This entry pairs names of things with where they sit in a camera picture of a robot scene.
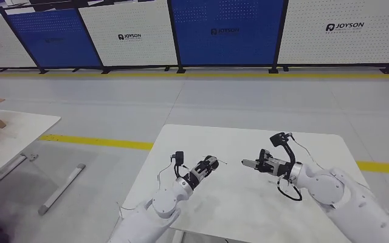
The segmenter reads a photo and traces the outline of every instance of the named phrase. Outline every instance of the blue partition panel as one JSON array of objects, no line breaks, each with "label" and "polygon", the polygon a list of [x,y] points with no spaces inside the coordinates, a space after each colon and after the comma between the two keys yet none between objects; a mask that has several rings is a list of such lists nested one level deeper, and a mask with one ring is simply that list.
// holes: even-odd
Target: blue partition panel
[{"label": "blue partition panel", "polygon": [[283,0],[172,0],[183,65],[272,64]]},{"label": "blue partition panel", "polygon": [[9,15],[41,67],[99,67],[75,9]]}]

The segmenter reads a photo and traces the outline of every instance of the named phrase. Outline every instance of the table leg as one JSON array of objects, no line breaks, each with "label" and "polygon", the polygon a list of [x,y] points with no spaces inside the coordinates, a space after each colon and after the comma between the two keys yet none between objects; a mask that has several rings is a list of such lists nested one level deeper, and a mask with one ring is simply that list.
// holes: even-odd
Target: table leg
[{"label": "table leg", "polygon": [[171,243],[183,243],[185,237],[185,232],[176,230],[174,236],[173,236],[173,241]]},{"label": "table leg", "polygon": [[17,157],[9,166],[5,168],[4,171],[0,173],[0,180],[2,180],[5,176],[7,176],[13,169],[18,167],[27,157],[26,156],[19,156]]},{"label": "table leg", "polygon": [[38,213],[40,216],[44,215],[49,208],[54,204],[54,202],[61,196],[61,194],[66,190],[66,188],[73,182],[73,180],[78,176],[78,174],[85,168],[83,163],[79,164],[77,168],[70,174],[67,178],[65,184],[57,189],[53,195],[39,208]]}]

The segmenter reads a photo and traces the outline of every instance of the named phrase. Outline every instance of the yellow floor line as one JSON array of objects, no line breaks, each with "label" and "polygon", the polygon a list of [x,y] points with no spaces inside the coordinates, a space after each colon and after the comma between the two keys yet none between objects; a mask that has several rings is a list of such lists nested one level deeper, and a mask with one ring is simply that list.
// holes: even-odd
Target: yellow floor line
[{"label": "yellow floor line", "polygon": [[185,74],[176,74],[175,72],[160,72],[160,73],[120,73],[110,72],[108,74],[83,74],[83,73],[63,73],[48,72],[46,74],[31,74],[31,73],[1,73],[0,77],[75,77],[75,78],[113,78],[113,77],[191,77],[191,78],[345,78],[345,79],[386,79],[389,75],[386,74],[256,74],[256,73],[240,73],[240,72],[224,72],[224,73],[197,73],[187,72]]},{"label": "yellow floor line", "polygon": [[389,163],[377,163],[369,161],[357,161],[361,171],[389,173]]},{"label": "yellow floor line", "polygon": [[[63,143],[78,143],[85,145],[97,145],[97,146],[110,146],[117,148],[132,148],[151,150],[154,143],[126,141],[126,140],[113,140],[113,139],[98,139],[93,137],[75,137],[66,135],[43,135],[40,140],[42,141],[54,141]],[[379,173],[389,173],[389,163],[377,163],[368,161],[357,161],[359,169],[362,171],[371,171]]]},{"label": "yellow floor line", "polygon": [[142,150],[151,150],[151,148],[153,147],[153,143],[147,143],[147,142],[98,139],[93,137],[75,137],[75,136],[65,136],[65,135],[55,135],[55,134],[43,135],[40,138],[40,140],[63,142],[63,143],[79,143],[85,145],[110,146],[110,147],[117,147],[117,148],[132,148],[132,149],[142,149]]}]

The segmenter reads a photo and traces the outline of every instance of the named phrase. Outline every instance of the panel frame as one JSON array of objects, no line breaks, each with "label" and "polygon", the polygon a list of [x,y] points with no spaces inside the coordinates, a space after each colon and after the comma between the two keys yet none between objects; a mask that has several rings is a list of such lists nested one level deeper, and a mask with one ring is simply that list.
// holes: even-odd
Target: panel frame
[{"label": "panel frame", "polygon": [[3,68],[3,71],[4,70],[7,70],[7,69],[38,69],[40,71],[39,74],[45,74],[47,73],[49,70],[48,69],[73,69],[73,70],[79,70],[79,69],[95,69],[95,70],[102,70],[103,72],[106,70],[103,66],[103,63],[100,59],[100,56],[98,55],[96,49],[95,49],[95,46],[94,46],[94,43],[93,41],[91,40],[91,36],[85,26],[85,23],[84,23],[84,20],[83,18],[81,17],[80,15],[80,12],[78,10],[78,7],[77,7],[77,1],[75,0],[71,0],[71,1],[67,1],[67,2],[71,2],[73,3],[74,7],[71,8],[71,9],[74,9],[76,11],[76,14],[78,16],[78,18],[80,19],[80,22],[81,22],[81,25],[83,26],[84,28],[84,31],[86,33],[86,36],[89,40],[89,42],[91,43],[91,46],[92,46],[92,49],[94,50],[95,54],[96,54],[96,57],[98,59],[98,62],[100,63],[99,66],[45,66],[45,67],[42,67],[41,65],[39,65],[38,61],[36,60],[36,58],[32,55],[32,52],[30,51],[30,49],[27,47],[27,45],[25,44],[25,42],[22,40],[22,38],[20,37],[20,35],[18,34],[18,32],[16,31],[16,29],[14,28],[14,26],[12,25],[12,23],[9,21],[8,19],[8,14],[6,12],[6,10],[11,10],[11,9],[24,9],[24,8],[29,8],[29,7],[34,7],[35,5],[46,5],[45,4],[30,4],[30,5],[23,5],[23,6],[15,6],[15,7],[7,7],[7,8],[3,8],[3,7],[0,7],[0,12],[1,12],[1,15],[4,17],[4,19],[7,21],[7,24],[9,25],[9,27],[12,29],[12,32],[15,34],[15,36],[19,39],[20,43],[23,45],[23,47],[25,48],[25,50],[27,51],[27,53],[30,55],[31,59],[34,61],[34,63],[36,64],[36,67],[4,67]]},{"label": "panel frame", "polygon": [[[171,30],[172,30],[172,34],[173,34],[173,42],[174,42],[174,48],[176,51],[177,64],[173,64],[173,65],[171,65],[171,64],[167,64],[167,65],[125,65],[125,66],[124,65],[115,65],[115,66],[104,66],[103,65],[103,68],[104,68],[103,74],[108,74],[112,70],[150,69],[150,68],[161,68],[161,67],[164,67],[165,71],[169,71],[169,69],[171,67],[177,67],[178,68],[177,74],[184,74],[185,73],[186,70],[183,68],[183,65],[181,64],[181,58],[179,56],[179,49],[178,49],[178,43],[177,43],[177,33],[176,33],[175,25],[174,25],[173,10],[171,8],[171,0],[165,0],[165,1],[167,1],[167,6],[168,6],[169,19],[170,19]],[[105,5],[114,5],[114,2],[108,1]],[[98,7],[98,6],[99,5],[90,5],[87,8]]]},{"label": "panel frame", "polygon": [[[280,40],[280,46],[279,46],[279,51],[281,50],[281,43],[282,43],[282,36]],[[386,69],[389,69],[389,63],[279,63],[277,60],[277,65],[278,67],[282,67],[286,72],[289,71],[288,67],[383,67]]]}]

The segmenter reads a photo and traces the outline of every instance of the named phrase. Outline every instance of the black mount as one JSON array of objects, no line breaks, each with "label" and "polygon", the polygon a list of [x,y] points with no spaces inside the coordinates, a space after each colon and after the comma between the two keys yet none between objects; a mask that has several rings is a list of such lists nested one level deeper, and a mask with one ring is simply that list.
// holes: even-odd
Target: black mount
[{"label": "black mount", "polygon": [[285,134],[285,132],[280,132],[278,134],[273,135],[270,138],[270,141],[272,142],[274,147],[282,146],[284,147],[287,155],[289,156],[291,160],[292,166],[294,163],[296,163],[296,157],[294,156],[293,151],[291,150],[291,147],[287,144],[287,141],[289,141],[288,137],[291,137],[293,139],[293,136],[291,133]]}]

